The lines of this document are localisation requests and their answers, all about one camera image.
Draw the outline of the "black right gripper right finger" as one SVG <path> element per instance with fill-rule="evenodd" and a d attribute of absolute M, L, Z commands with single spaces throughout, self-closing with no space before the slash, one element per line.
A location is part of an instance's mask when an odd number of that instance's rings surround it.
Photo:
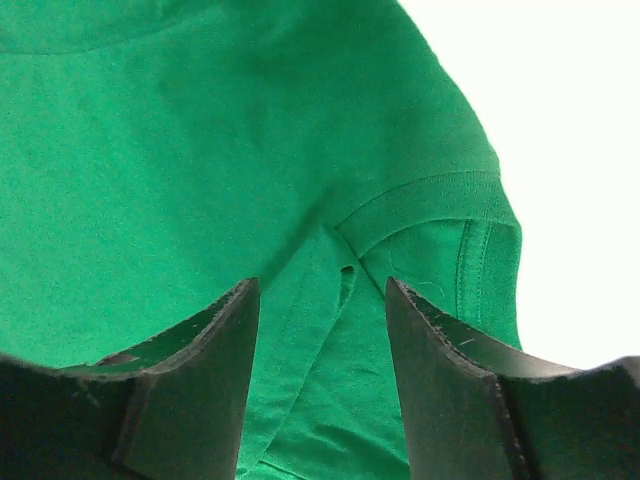
<path fill-rule="evenodd" d="M 636 480 L 639 360 L 579 370 L 526 354 L 386 284 L 414 479 Z"/>

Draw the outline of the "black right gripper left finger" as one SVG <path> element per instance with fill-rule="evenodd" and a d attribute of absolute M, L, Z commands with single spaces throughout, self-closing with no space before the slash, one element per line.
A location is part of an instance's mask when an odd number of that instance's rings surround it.
<path fill-rule="evenodd" d="M 1 475 L 231 479 L 259 323 L 241 281 L 181 323 L 93 365 L 1 358 Z"/>

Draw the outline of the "green t shirt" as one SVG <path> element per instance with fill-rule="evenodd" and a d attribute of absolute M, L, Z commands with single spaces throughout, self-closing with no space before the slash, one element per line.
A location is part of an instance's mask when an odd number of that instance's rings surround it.
<path fill-rule="evenodd" d="M 521 228 L 394 1 L 5 1 L 1 349 L 94 362 L 257 277 L 238 475 L 405 479 L 389 277 L 517 345 Z"/>

